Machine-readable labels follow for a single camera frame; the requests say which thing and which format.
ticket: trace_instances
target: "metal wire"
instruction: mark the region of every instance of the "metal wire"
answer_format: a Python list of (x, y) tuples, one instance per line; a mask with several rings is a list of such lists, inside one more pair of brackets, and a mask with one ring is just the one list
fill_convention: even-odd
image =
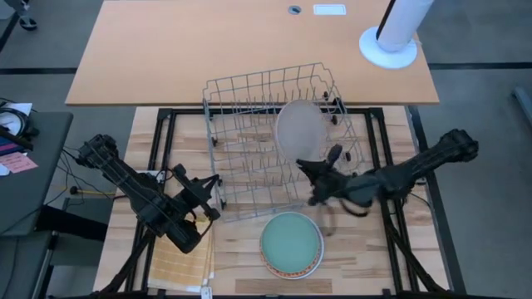
[(344, 158), (335, 164), (338, 170), (350, 174), (364, 162), (333, 75), (322, 63), (214, 79), (207, 81), (203, 97), (207, 137), (214, 141), (209, 142), (211, 168), (223, 181), (215, 197), (220, 207), (224, 203), (224, 221), (277, 213), (308, 200), (307, 177), (274, 141), (277, 114), (292, 100), (309, 100), (322, 110), (327, 136), (321, 158), (340, 144)]

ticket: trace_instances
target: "white plate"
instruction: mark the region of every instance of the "white plate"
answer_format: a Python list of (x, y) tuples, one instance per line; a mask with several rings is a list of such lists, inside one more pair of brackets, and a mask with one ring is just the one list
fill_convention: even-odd
[(285, 159), (320, 161), (320, 146), (327, 137), (322, 111), (309, 100), (293, 100), (279, 112), (275, 142)]

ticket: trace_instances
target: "black metal frame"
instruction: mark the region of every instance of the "black metal frame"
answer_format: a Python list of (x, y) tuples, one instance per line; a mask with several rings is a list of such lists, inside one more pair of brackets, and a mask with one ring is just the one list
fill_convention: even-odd
[[(383, 150), (383, 154), (385, 157), (385, 163), (386, 165), (393, 164), (392, 151), (391, 151), (391, 147), (390, 147), (390, 143), (389, 143), (389, 139), (387, 135), (387, 129), (385, 126), (385, 119), (384, 119), (382, 108), (344, 108), (344, 109), (345, 109), (344, 112), (347, 112), (348, 114), (364, 116), (365, 121), (366, 121), (366, 126), (367, 126), (367, 135), (369, 139), (370, 150), (372, 154), (373, 167), (376, 169), (381, 167), (381, 161), (379, 159), (379, 149), (377, 146), (377, 138), (375, 136), (374, 120), (377, 121), (379, 133), (382, 139), (382, 150)], [(224, 114), (228, 114), (228, 113), (232, 113), (233, 111), (231, 109), (209, 109), (209, 112), (211, 113), (211, 117), (212, 117), (213, 115), (221, 114), (222, 112)], [(175, 119), (178, 115), (204, 115), (204, 107), (190, 108), (190, 109), (187, 109), (187, 108), (159, 109), (159, 113), (157, 115), (157, 121), (155, 124), (155, 133), (154, 133), (153, 143), (152, 143), (151, 152), (150, 152), (150, 161), (149, 161), (148, 169), (150, 170), (155, 169), (155, 162), (157, 160), (157, 152), (160, 146), (162, 126), (163, 126), (163, 122), (166, 119), (169, 120), (169, 126), (168, 126), (166, 139), (165, 139), (165, 147), (164, 147), (164, 152), (163, 152), (161, 169), (168, 168), (171, 145), (172, 145), (172, 140), (173, 140), (174, 131), (175, 131)], [(392, 222), (392, 215), (390, 213), (390, 209), (388, 208), (387, 201), (385, 199), (380, 199), (380, 201), (381, 201), (383, 224), (385, 227), (385, 234), (387, 236), (387, 250), (389, 253), (390, 264), (392, 266), (392, 278), (394, 281), (394, 287), (396, 289), (396, 292), (400, 292), (400, 291), (403, 291), (404, 288), (403, 288), (403, 283), (401, 279), (401, 273), (399, 270), (400, 268), (399, 268), (399, 262), (397, 259), (396, 245), (397, 243), (401, 243), (400, 244), (401, 246), (398, 246), (398, 247), (401, 249), (402, 252), (411, 250), (410, 241), (408, 238), (408, 231), (406, 227), (405, 215), (402, 211), (401, 204), (399, 202), (394, 202), (394, 209), (395, 209), (394, 214), (397, 217), (398, 230), (395, 229), (395, 226), (393, 225), (393, 222)], [(133, 248), (140, 241), (142, 233), (143, 233), (143, 228), (138, 223), (137, 228), (135, 230)], [(153, 253), (154, 245), (155, 245), (155, 242), (152, 242), (148, 245), (148, 249), (147, 249), (148, 251), (146, 254), (146, 260), (145, 260), (145, 265), (144, 265), (145, 267), (144, 267), (144, 271), (142, 275), (142, 283), (141, 283), (141, 289), (140, 289), (142, 292), (146, 292), (148, 290), (147, 282), (148, 282), (148, 275), (149, 275), (150, 264), (151, 264), (151, 256)], [(415, 261), (412, 264), (407, 262), (406, 269), (408, 273), (409, 284), (411, 286), (410, 289), (413, 292), (418, 292), (419, 285), (417, 282), (416, 274), (421, 273), (422, 275), (426, 273), (422, 269), (421, 264), (419, 264), (419, 262), (415, 259), (413, 255), (410, 256), (410, 259), (412, 258)], [(126, 279), (126, 292), (133, 291), (134, 280), (135, 280), (135, 272), (132, 272), (130, 276), (128, 276), (128, 278)], [(385, 293), (383, 295), (364, 296), (364, 297), (381, 298), (381, 297), (386, 297), (386, 296), (387, 296), (387, 290), (385, 290)], [(259, 298), (259, 297), (263, 297), (263, 296), (238, 296), (238, 298)]]

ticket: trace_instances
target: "gray floor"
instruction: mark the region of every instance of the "gray floor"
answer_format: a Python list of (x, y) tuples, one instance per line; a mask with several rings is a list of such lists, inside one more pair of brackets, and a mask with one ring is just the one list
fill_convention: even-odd
[[(37, 32), (17, 28), (0, 53), (0, 67), (76, 67), (101, 0), (35, 1)], [(532, 61), (530, 0), (436, 0), (419, 35), (429, 62)], [(7, 22), (0, 21), (0, 30)], [(446, 131), (466, 129), (480, 141), (470, 164), (437, 171), (446, 214), (469, 293), (526, 298), (532, 282), (532, 130), (510, 98), (520, 85), (532, 94), (532, 70), (433, 71), (441, 104), (420, 107), (430, 144)], [(133, 108), (71, 108), (63, 102), (70, 75), (1, 76), (0, 96), (31, 101), (38, 110), (75, 115), (67, 144), (76, 147), (95, 133), (115, 137), (123, 151)], [(74, 171), (105, 191), (113, 188), (90, 170)], [(56, 174), (54, 184), (64, 184)], [(94, 267), (55, 273), (50, 293), (91, 290)]]

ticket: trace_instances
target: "stacked plates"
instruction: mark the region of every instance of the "stacked plates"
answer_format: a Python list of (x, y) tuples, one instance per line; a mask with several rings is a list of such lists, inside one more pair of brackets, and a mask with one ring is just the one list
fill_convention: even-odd
[(323, 259), (323, 236), (309, 217), (294, 212), (272, 218), (260, 238), (261, 258), (278, 277), (309, 276)]

